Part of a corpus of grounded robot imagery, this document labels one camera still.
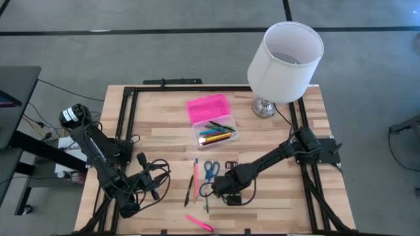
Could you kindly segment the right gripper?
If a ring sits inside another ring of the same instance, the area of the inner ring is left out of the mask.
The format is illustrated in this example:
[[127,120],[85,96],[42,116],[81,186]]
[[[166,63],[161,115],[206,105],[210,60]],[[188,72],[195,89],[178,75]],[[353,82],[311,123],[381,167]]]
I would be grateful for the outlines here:
[[224,163],[225,173],[218,176],[218,182],[211,184],[212,192],[210,195],[220,197],[228,206],[242,206],[242,194],[240,193],[242,185],[236,179],[237,161],[226,161]]

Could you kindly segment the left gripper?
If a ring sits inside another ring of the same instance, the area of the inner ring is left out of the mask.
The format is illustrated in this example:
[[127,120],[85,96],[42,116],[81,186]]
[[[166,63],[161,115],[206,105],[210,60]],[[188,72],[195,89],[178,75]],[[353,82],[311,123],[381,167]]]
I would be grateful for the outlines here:
[[153,179],[150,172],[161,168],[161,165],[148,162],[143,152],[140,152],[136,157],[141,167],[143,168],[143,171],[135,176],[135,199],[138,200],[138,191],[143,193],[150,191],[153,199],[159,200],[159,193],[156,191],[156,189],[158,189],[163,184],[163,182],[166,181],[168,177],[170,177],[170,174],[168,172],[164,172]]

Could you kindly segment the blue handled scissors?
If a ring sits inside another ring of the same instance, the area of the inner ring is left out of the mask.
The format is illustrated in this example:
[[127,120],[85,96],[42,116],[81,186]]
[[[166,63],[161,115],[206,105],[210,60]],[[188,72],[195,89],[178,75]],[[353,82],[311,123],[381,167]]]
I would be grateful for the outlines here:
[[202,185],[199,188],[199,195],[201,197],[207,197],[206,194],[201,192],[201,189],[203,186],[210,184],[211,180],[218,175],[221,165],[218,161],[206,161],[204,162],[203,166],[205,170],[205,178],[204,183],[202,183]]

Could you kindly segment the black pen with print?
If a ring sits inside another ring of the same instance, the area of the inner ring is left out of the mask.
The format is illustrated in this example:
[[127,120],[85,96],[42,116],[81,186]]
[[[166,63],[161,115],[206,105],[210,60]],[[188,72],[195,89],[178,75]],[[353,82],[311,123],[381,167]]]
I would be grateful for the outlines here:
[[193,181],[194,181],[194,175],[191,175],[190,181],[189,181],[189,184],[188,184],[188,189],[187,189],[187,192],[186,192],[186,197],[185,197],[185,200],[184,200],[184,207],[186,207],[188,205]]

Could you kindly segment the pink highlighter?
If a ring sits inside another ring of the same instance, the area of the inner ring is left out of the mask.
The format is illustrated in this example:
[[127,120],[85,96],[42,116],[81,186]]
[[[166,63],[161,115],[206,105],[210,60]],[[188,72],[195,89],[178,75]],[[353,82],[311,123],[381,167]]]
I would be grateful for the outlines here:
[[214,228],[212,227],[212,226],[210,226],[210,225],[208,225],[208,224],[206,224],[205,222],[202,222],[202,221],[200,221],[200,220],[198,220],[198,219],[196,219],[196,218],[194,218],[194,217],[192,217],[192,216],[190,216],[190,215],[185,215],[185,218],[187,219],[187,220],[189,220],[189,221],[191,221],[191,222],[193,222],[194,224],[196,224],[197,226],[199,226],[200,228],[203,228],[203,229],[205,229],[205,230],[207,230],[207,231],[209,231],[209,232],[214,232],[215,230],[214,230]]

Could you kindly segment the yellow highlighter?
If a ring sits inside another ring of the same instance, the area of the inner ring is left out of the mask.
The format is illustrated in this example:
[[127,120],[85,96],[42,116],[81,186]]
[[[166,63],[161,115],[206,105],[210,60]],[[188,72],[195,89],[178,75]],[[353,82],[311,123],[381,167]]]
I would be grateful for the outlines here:
[[223,133],[223,134],[219,134],[219,135],[215,135],[215,136],[209,136],[209,137],[203,137],[199,139],[199,144],[200,145],[207,145],[213,142],[218,142],[221,140],[225,140],[225,139],[229,139],[232,137],[232,133],[231,132],[227,132],[227,133]]

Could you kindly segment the pink lid clear pencil box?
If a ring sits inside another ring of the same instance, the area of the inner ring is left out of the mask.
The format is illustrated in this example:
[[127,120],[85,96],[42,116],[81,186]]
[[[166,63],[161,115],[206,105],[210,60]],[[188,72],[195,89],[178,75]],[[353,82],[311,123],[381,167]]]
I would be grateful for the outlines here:
[[[192,124],[195,143],[198,149],[205,149],[210,146],[232,142],[240,137],[240,132],[236,126],[226,95],[216,94],[191,100],[187,102],[186,109]],[[203,135],[200,135],[200,132],[206,131],[206,128],[204,127],[205,125],[212,125],[209,121],[214,121],[221,125],[231,127],[236,131],[232,132],[230,130],[226,130],[226,132],[232,133],[232,137],[225,142],[202,146],[200,145],[200,138],[203,138]]]

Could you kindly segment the white labelled box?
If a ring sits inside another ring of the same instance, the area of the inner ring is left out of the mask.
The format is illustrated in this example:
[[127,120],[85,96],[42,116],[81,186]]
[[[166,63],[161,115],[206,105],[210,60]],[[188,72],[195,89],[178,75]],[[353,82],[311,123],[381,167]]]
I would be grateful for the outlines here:
[[[86,162],[87,157],[84,153],[82,153],[79,144],[72,140],[70,136],[59,138],[58,139],[58,149],[63,149],[65,153],[70,154],[84,162]],[[56,174],[61,172],[72,172],[74,169],[55,164],[54,172]]]

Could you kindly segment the white shade table lamp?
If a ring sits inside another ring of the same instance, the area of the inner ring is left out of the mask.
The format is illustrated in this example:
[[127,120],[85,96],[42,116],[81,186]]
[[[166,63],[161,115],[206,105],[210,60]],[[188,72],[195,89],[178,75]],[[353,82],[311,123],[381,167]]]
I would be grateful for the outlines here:
[[311,27],[293,21],[270,26],[247,70],[254,114],[269,118],[277,103],[302,97],[323,54],[322,38]]

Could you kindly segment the dark grey desk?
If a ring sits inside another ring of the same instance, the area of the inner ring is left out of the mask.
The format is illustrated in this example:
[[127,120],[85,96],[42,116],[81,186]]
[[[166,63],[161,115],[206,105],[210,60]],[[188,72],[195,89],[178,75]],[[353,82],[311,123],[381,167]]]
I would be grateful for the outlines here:
[[36,87],[41,68],[39,66],[0,66],[0,90],[10,94],[22,105],[0,108],[0,206],[11,184],[22,153],[9,143],[23,117]]

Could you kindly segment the dark tablet screen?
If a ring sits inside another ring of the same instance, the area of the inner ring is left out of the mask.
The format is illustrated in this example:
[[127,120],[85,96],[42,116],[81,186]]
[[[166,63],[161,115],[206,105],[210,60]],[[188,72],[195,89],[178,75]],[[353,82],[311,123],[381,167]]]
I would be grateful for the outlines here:
[[21,105],[21,101],[0,90],[0,108],[20,107]]

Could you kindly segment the dark stand leg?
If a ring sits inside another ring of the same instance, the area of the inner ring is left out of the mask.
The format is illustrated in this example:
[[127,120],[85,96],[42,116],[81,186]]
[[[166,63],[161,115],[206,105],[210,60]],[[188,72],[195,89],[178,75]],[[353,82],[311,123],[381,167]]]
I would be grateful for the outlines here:
[[398,134],[400,131],[409,129],[412,129],[414,134],[420,135],[420,115],[416,115],[415,117],[389,127],[392,134]]

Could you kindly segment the black metal table frame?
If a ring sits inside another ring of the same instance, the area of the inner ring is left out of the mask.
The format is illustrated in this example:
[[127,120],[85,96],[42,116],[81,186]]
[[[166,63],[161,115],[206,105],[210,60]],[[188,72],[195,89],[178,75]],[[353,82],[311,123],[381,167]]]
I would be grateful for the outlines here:
[[[126,106],[121,104],[123,90],[121,85],[107,90],[101,116],[104,133],[116,133],[120,113],[133,118],[133,151],[143,152],[150,161],[165,159],[170,165],[171,181],[159,188],[159,194],[165,196],[159,203],[150,194],[140,195],[143,209],[130,218],[122,218],[110,205],[104,227],[95,229],[97,235],[151,235],[162,229],[170,235],[203,233],[202,228],[185,218],[186,214],[212,226],[216,235],[244,233],[244,229],[253,234],[310,232],[301,167],[292,158],[264,171],[245,190],[246,206],[227,206],[212,196],[208,198],[207,214],[205,200],[196,199],[194,204],[191,189],[184,207],[195,158],[199,164],[207,160],[246,163],[263,156],[287,138],[291,123],[288,105],[280,104],[279,114],[260,119],[252,112],[254,95],[246,85],[182,85],[166,89],[143,85],[136,98],[128,98]],[[226,95],[240,137],[200,150],[194,141],[186,104],[214,94]]]

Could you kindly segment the black bracket bar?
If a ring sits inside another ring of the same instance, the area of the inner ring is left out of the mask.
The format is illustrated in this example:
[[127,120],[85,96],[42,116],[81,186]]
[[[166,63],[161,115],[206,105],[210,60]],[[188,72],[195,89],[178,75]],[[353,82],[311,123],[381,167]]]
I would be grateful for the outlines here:
[[201,85],[203,81],[201,79],[157,79],[157,80],[144,80],[142,82],[144,85],[159,85],[159,86],[165,86],[165,85]]

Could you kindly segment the black desk base frame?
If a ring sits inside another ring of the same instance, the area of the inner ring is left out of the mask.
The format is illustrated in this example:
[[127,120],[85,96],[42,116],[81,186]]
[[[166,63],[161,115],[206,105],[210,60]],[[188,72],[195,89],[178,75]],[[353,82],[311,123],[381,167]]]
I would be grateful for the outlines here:
[[[46,144],[41,140],[36,140],[35,138],[24,134],[23,132],[15,131],[9,145],[11,148],[20,148],[23,151],[45,158],[46,160],[76,170],[80,173],[87,173],[85,161],[67,154],[65,151],[62,151],[56,147]],[[16,167],[17,172],[25,174],[30,178],[25,183],[24,190],[19,198],[16,210],[14,212],[15,215],[19,216],[27,214],[28,210],[25,211],[25,208],[31,208],[27,202],[32,191],[30,182],[32,179],[34,179],[32,177],[34,170],[35,165],[27,165],[24,163],[18,163],[18,166]]]

